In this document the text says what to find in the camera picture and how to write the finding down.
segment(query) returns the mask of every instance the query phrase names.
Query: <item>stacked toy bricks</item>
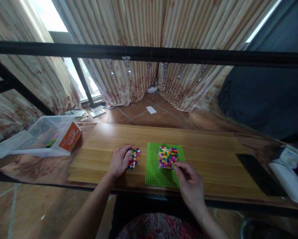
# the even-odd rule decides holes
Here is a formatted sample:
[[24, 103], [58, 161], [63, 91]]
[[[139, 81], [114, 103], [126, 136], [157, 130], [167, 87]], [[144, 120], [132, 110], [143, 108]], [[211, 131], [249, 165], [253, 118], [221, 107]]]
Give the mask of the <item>stacked toy bricks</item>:
[[179, 160], [177, 148], [160, 147], [158, 156], [159, 168], [173, 169], [173, 163]]
[[131, 150], [132, 155], [130, 156], [129, 162], [128, 162], [128, 169], [131, 171], [135, 168], [136, 164], [138, 163], [137, 160], [139, 159], [140, 149], [135, 149], [134, 147], [129, 148], [127, 152]]

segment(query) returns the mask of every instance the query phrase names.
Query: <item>wooden table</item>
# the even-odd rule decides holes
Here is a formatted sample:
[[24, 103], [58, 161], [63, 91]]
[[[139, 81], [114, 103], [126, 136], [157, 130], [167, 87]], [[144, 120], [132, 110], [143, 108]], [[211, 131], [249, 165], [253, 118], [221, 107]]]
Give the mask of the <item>wooden table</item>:
[[204, 178], [205, 194], [263, 201], [281, 201], [266, 196], [254, 182], [236, 153], [247, 153], [228, 132], [211, 132], [133, 125], [97, 124], [72, 162], [68, 180], [99, 183], [107, 172], [113, 150], [132, 144], [141, 150], [138, 165], [116, 181], [115, 188], [166, 194], [178, 191], [145, 185], [147, 143], [179, 144], [186, 161]]

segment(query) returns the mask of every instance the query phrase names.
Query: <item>window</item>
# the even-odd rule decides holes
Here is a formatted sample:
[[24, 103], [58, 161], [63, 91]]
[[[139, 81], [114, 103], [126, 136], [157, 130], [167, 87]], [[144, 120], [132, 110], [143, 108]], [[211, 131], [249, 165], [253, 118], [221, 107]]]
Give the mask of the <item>window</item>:
[[250, 43], [253, 38], [256, 36], [256, 34], [258, 33], [258, 31], [262, 28], [262, 26], [265, 24], [265, 22], [267, 21], [267, 19], [269, 18], [269, 16], [273, 13], [273, 11], [276, 9], [276, 7], [279, 5], [279, 3], [281, 2], [281, 0], [278, 0], [273, 7], [271, 8], [271, 10], [267, 13], [267, 15], [264, 17], [264, 19], [261, 21], [261, 23], [256, 27], [255, 31], [251, 34], [251, 36], [247, 39], [246, 43]]
[[[51, 0], [30, 0], [37, 14], [41, 18], [45, 27], [49, 31], [54, 42], [57, 43], [72, 43], [69, 33], [60, 18], [54, 4]], [[83, 60], [79, 58], [80, 66], [83, 70], [88, 89], [94, 102], [101, 100], [101, 94], [93, 81], [90, 73], [88, 72]], [[82, 103], [88, 102], [86, 92], [78, 77], [74, 64], [69, 57], [64, 57], [64, 64], [66, 65], [70, 76], [72, 77], [73, 84], [75, 85], [80, 100]]]

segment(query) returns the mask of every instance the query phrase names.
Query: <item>person's left hand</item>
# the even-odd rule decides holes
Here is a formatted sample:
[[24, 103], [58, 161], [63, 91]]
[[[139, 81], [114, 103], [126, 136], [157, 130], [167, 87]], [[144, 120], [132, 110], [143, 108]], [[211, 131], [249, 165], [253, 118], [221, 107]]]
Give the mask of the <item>person's left hand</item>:
[[125, 145], [125, 146], [118, 147], [113, 151], [111, 163], [108, 170], [108, 173], [110, 175], [117, 178], [121, 176], [123, 172], [127, 169], [128, 161], [130, 159], [132, 152], [131, 150], [129, 150], [126, 153], [126, 151], [128, 150], [128, 148], [131, 148], [131, 147], [132, 145]]

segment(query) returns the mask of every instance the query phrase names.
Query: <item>orange label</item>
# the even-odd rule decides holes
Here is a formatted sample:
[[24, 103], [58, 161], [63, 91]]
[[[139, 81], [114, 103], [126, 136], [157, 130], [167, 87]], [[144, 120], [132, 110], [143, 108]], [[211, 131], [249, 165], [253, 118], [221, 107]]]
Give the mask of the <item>orange label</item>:
[[75, 125], [74, 122], [70, 125], [68, 131], [66, 132], [63, 140], [58, 145], [59, 147], [71, 152], [81, 135], [81, 130]]

